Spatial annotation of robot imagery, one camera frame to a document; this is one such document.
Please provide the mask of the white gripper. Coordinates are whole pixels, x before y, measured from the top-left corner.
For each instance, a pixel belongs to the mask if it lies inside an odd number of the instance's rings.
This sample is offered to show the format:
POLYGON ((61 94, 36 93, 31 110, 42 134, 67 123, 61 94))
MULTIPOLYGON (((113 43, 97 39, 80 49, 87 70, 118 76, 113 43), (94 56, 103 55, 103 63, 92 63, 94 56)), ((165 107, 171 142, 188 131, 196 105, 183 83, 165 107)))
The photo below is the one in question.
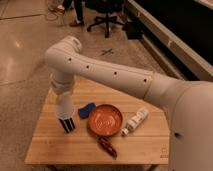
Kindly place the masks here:
POLYGON ((75 80, 73 75, 52 74, 50 83, 56 95, 70 92, 73 89, 75 80))

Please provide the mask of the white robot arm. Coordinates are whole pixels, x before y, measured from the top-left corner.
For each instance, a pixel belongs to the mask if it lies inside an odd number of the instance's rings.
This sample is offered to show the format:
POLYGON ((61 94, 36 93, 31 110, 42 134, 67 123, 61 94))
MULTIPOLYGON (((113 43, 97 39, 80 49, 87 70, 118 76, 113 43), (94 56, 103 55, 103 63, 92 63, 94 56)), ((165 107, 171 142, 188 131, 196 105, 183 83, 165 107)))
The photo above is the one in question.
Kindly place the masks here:
POLYGON ((213 82, 185 81, 99 61, 81 51, 81 42, 67 36, 45 52, 45 61, 52 69, 52 89, 57 95, 56 116, 66 129, 73 126, 68 92, 79 75, 164 111, 170 129, 169 171, 213 171, 213 82))

